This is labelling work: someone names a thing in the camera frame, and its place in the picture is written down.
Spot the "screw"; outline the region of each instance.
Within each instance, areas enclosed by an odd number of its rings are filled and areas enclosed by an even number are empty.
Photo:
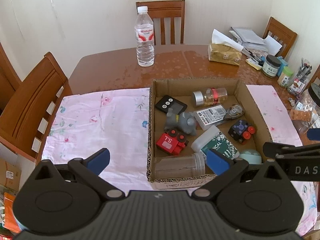
[[[107,192],[107,196],[111,198],[117,198],[122,196],[122,191],[119,189],[111,189]]]
[[[195,191],[195,195],[197,197],[208,197],[210,195],[210,191],[205,188],[199,188]]]

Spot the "floral tablecloth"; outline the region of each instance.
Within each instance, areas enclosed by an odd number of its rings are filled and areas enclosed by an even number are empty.
[[[274,141],[302,145],[287,111],[272,86],[248,86]],[[152,190],[146,177],[149,89],[127,89],[73,95],[62,100],[42,159],[54,164],[87,158],[105,147],[110,164],[100,177],[125,193]],[[305,209],[297,228],[305,234],[316,222],[312,183],[292,182]]]

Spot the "black lid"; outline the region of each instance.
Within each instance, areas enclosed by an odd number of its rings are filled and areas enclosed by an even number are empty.
[[[275,67],[280,67],[281,66],[281,61],[277,57],[272,56],[271,54],[267,55],[266,60],[268,62],[270,62]]]
[[[312,100],[320,107],[320,87],[314,83],[308,88]]]

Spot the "jar with black lid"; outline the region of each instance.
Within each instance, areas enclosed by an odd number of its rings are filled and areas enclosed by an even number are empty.
[[[267,77],[274,78],[277,75],[280,66],[281,61],[277,57],[268,54],[265,62],[263,63],[262,72]]]

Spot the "green lid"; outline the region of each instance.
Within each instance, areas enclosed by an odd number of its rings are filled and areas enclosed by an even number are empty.
[[[283,67],[282,73],[286,74],[288,77],[293,75],[293,71],[287,66]]]

